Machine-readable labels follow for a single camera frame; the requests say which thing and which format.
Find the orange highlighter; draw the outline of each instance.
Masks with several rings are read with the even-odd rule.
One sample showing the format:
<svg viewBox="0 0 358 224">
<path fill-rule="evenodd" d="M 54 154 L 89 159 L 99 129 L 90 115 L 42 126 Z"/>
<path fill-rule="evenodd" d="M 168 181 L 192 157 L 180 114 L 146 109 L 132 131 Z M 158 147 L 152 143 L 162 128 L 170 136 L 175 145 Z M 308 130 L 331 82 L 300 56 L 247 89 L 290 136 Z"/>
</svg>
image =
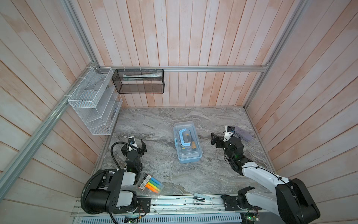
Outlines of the orange highlighter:
<svg viewBox="0 0 358 224">
<path fill-rule="evenodd" d="M 154 193 L 159 193 L 156 189 L 149 185 L 149 182 L 145 185 L 149 190 L 153 191 Z"/>
</svg>

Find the white mesh organizer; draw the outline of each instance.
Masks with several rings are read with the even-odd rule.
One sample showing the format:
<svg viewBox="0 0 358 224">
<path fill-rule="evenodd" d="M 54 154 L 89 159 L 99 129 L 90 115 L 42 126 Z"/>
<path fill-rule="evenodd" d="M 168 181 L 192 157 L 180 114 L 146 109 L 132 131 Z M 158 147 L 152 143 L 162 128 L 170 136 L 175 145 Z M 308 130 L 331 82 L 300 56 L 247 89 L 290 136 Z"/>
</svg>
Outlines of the white mesh organizer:
<svg viewBox="0 0 358 224">
<path fill-rule="evenodd" d="M 112 68 L 93 67 L 75 89 L 68 102 L 95 135 L 110 135 L 122 105 L 116 101 L 115 86 L 106 88 L 113 75 Z"/>
</svg>

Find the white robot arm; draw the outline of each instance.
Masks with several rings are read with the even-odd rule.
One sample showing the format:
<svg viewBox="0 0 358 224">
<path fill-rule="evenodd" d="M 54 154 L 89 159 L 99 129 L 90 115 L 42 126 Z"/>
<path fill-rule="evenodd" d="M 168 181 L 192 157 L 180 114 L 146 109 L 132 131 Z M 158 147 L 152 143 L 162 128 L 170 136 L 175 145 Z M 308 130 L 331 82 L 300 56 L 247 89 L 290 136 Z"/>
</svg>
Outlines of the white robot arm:
<svg viewBox="0 0 358 224">
<path fill-rule="evenodd" d="M 280 216 L 287 224 L 307 224 L 318 219 L 320 212 L 304 183 L 274 174 L 246 158 L 241 138 L 234 137 L 235 133 L 235 127 L 225 126 L 222 137 L 211 133 L 211 144 L 224 149 L 225 160 L 234 171 L 255 180 L 271 192 L 243 188 L 238 191 L 237 206 L 242 210 L 261 207 Z"/>
</svg>

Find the barcode label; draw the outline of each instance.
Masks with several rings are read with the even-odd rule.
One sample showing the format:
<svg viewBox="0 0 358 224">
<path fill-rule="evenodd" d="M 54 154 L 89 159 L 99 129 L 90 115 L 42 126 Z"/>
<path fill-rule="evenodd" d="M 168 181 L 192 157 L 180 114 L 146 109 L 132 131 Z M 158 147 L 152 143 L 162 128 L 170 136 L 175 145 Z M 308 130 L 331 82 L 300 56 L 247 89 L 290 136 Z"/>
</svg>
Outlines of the barcode label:
<svg viewBox="0 0 358 224">
<path fill-rule="evenodd" d="M 147 185 L 148 181 L 152 178 L 151 175 L 147 174 L 147 176 L 144 178 L 142 184 L 139 186 L 141 190 L 144 189 L 144 187 Z"/>
</svg>

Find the wooden wall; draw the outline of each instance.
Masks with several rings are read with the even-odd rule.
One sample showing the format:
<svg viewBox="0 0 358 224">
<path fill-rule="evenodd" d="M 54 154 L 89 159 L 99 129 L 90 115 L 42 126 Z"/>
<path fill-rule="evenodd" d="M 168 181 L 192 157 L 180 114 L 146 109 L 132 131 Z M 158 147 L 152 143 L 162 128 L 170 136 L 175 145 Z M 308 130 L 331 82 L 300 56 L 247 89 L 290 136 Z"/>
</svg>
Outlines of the wooden wall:
<svg viewBox="0 0 358 224">
<path fill-rule="evenodd" d="M 0 1 L 0 173 L 90 59 L 60 1 Z M 68 223 L 103 145 L 69 108 L 0 202 L 0 223 Z"/>
<path fill-rule="evenodd" d="M 358 1 L 312 1 L 248 107 L 279 175 L 299 178 L 314 223 L 358 222 Z"/>
<path fill-rule="evenodd" d="M 100 65 L 262 65 L 298 0 L 72 0 Z M 171 72 L 123 106 L 244 105 L 258 72 Z"/>
</svg>

